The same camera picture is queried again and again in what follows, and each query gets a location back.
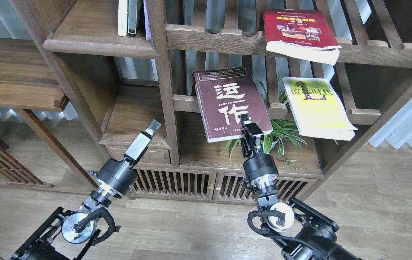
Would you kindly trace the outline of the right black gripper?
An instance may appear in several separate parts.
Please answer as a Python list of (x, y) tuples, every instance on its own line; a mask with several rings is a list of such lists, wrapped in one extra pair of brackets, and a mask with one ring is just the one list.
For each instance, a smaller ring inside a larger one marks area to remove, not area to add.
[(262, 137), (264, 133), (255, 123), (251, 123), (247, 113), (239, 115), (244, 128), (244, 138), (241, 139), (243, 157), (251, 159), (262, 155)]

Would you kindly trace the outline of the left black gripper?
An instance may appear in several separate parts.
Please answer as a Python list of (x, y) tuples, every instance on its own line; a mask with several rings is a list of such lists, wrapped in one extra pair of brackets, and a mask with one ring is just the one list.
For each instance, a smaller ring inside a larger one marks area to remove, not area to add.
[(154, 138), (161, 126), (162, 124), (160, 122), (152, 120), (145, 131), (140, 132), (130, 144), (124, 152), (124, 157), (127, 158), (130, 163), (137, 164), (140, 158), (144, 155), (148, 144), (151, 142), (152, 138)]

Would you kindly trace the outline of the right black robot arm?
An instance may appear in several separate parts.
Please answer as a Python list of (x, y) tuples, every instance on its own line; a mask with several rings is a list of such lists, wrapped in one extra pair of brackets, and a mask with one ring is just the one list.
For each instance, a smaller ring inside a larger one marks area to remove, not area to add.
[(249, 227), (272, 239), (285, 260), (356, 260), (357, 257), (336, 243), (338, 224), (297, 198), (287, 203), (277, 197), (279, 175), (271, 155), (262, 149), (264, 133), (247, 114), (240, 116), (244, 128), (241, 140), (246, 161), (242, 186), (249, 189), (257, 210), (248, 214)]

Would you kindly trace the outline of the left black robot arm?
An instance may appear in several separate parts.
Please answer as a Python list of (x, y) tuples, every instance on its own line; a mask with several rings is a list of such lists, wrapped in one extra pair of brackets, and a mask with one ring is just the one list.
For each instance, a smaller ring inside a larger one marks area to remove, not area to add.
[(89, 247), (95, 246), (120, 230), (108, 211), (112, 198), (126, 195), (137, 181), (133, 167), (147, 150), (148, 144), (161, 127), (152, 120), (145, 131), (140, 132), (123, 154), (120, 161), (109, 159), (100, 171), (89, 174), (96, 177), (99, 187), (77, 211), (63, 211), (58, 207), (11, 256), (12, 260), (65, 260), (66, 256), (56, 251), (52, 242), (61, 231), (63, 238), (72, 244), (85, 243), (77, 256), (81, 260)]

